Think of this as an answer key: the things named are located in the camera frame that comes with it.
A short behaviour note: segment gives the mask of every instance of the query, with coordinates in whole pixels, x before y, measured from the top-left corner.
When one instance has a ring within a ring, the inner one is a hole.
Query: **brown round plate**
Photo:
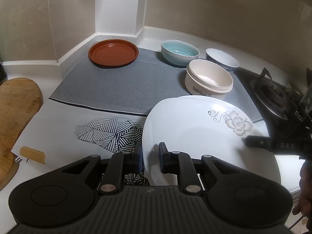
[[[130,64],[138,57],[138,48],[126,40],[104,40],[89,50],[89,59],[98,65],[118,68]]]

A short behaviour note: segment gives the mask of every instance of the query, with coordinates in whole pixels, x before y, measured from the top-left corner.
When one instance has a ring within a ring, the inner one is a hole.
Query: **cutting board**
[[[40,89],[28,78],[14,78],[0,85],[0,190],[18,170],[11,150],[41,105]]]

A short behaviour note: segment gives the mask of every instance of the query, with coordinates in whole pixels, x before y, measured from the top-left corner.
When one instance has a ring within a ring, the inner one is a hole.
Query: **geometric pattern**
[[[112,152],[132,152],[142,142],[143,128],[132,120],[118,121],[118,118],[96,118],[82,126],[76,126],[75,135],[79,140],[97,144]],[[147,178],[140,174],[125,175],[125,183],[149,185]]]

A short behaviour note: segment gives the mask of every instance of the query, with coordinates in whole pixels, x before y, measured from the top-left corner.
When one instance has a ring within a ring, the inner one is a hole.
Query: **white plate with flower design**
[[[176,185],[177,177],[162,174],[158,145],[168,151],[188,153],[193,159],[209,154],[280,183],[273,153],[248,148],[243,139],[261,132],[239,108],[219,99],[205,97],[168,98],[155,105],[146,118],[143,137],[144,176],[151,185]]]

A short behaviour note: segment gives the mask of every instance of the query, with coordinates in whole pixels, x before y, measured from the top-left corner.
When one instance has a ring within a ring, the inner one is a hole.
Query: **hand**
[[[312,205],[310,200],[312,200],[312,162],[305,161],[300,170],[300,181],[299,186],[301,193],[299,196],[299,202],[294,207],[292,213],[294,215],[302,213],[303,216],[309,217],[312,211]]]

